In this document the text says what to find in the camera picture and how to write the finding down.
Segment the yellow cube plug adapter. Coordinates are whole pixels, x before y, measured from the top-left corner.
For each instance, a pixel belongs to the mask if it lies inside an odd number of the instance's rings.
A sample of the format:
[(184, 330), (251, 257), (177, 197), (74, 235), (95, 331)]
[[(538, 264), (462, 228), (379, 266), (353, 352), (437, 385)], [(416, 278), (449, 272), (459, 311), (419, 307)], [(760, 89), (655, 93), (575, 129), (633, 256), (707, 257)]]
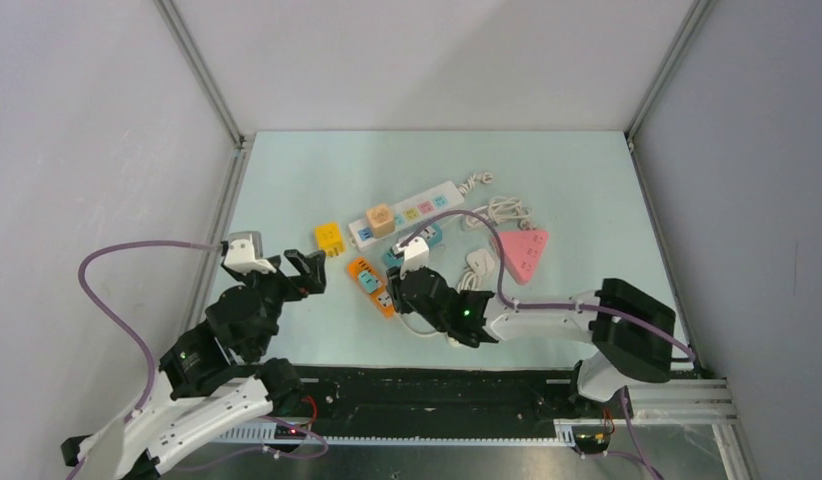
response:
[(340, 227), (336, 222), (316, 226), (314, 238), (318, 248), (329, 258), (337, 257), (346, 250)]

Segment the orange power strip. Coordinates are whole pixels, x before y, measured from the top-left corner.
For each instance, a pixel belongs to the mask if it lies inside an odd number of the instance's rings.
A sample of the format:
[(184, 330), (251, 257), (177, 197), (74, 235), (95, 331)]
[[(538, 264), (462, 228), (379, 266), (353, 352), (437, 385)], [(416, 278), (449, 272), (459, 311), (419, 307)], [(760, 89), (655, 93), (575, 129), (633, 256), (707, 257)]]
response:
[(396, 315), (393, 299), (387, 292), (385, 280), (366, 258), (358, 257), (352, 260), (347, 264), (346, 271), (384, 318), (392, 318)]

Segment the beige cube plug adapter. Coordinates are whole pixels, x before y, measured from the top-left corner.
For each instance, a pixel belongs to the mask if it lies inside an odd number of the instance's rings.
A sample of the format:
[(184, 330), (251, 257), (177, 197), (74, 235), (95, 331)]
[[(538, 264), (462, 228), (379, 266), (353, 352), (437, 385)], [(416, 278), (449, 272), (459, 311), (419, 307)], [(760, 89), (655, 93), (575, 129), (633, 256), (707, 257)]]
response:
[(372, 236), (376, 239), (390, 235), (396, 229), (395, 214), (385, 203), (369, 208), (365, 212), (365, 219)]

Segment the teal small plug adapter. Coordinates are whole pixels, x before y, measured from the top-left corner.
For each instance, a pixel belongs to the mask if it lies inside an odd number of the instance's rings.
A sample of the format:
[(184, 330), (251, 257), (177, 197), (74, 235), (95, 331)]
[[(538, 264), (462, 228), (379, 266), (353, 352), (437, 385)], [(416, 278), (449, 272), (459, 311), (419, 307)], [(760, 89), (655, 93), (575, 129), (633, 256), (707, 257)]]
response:
[(368, 270), (363, 270), (357, 274), (357, 280), (363, 291), (371, 295), (381, 288), (379, 278)]

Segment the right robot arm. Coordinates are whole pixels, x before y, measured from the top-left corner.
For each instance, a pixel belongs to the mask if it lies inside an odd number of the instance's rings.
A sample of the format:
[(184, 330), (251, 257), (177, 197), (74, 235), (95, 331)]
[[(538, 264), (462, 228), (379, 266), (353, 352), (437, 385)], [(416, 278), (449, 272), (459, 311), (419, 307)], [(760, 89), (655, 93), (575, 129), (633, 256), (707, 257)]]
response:
[(502, 303), (492, 291), (458, 291), (434, 270), (387, 271), (387, 292), (401, 314), (416, 314), (433, 329), (470, 348), (520, 338), (591, 345), (578, 361), (567, 394), (585, 418), (604, 409), (619, 390), (671, 379), (674, 311), (632, 284), (607, 278), (597, 290), (533, 307)]

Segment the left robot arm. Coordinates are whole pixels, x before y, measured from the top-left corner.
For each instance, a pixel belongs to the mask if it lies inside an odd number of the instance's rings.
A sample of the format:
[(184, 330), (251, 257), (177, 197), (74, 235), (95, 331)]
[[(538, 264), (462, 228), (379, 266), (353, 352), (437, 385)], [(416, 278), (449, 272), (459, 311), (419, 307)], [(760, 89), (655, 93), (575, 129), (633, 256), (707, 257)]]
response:
[(266, 352), (283, 305), (324, 293), (325, 253), (289, 249), (266, 258), (248, 240), (220, 248), (221, 267), (236, 286), (159, 360), (129, 333), (146, 357), (146, 384), (110, 425), (62, 442), (70, 478), (158, 479), (231, 428), (266, 415), (289, 416), (305, 404), (294, 366)]

